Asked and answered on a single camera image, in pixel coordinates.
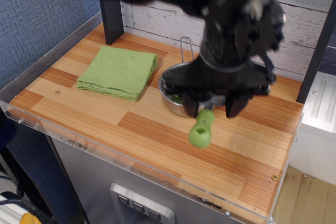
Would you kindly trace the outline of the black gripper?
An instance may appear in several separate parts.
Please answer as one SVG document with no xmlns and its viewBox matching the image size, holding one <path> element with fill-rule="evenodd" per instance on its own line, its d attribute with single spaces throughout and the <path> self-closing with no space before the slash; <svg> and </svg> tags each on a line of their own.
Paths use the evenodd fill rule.
<svg viewBox="0 0 336 224">
<path fill-rule="evenodd" d="M 272 62 L 250 60 L 232 68 L 211 66 L 199 56 L 192 62 L 178 63 L 160 76 L 160 92 L 164 97 L 183 100 L 186 115 L 197 117 L 199 104 L 214 97 L 224 97 L 226 116 L 236 117 L 256 95 L 268 95 L 269 86 L 277 80 Z"/>
</svg>

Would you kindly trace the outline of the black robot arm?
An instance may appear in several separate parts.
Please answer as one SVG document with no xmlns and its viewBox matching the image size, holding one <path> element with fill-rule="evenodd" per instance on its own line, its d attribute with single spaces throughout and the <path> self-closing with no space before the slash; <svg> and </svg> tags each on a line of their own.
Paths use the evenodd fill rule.
<svg viewBox="0 0 336 224">
<path fill-rule="evenodd" d="M 121 0 L 139 4 L 153 0 Z M 167 69 L 163 92 L 176 95 L 188 116 L 224 106 L 237 116 L 255 95 L 268 95 L 276 81 L 267 56 L 284 36 L 285 14 L 278 0 L 157 0 L 204 20 L 199 56 Z"/>
</svg>

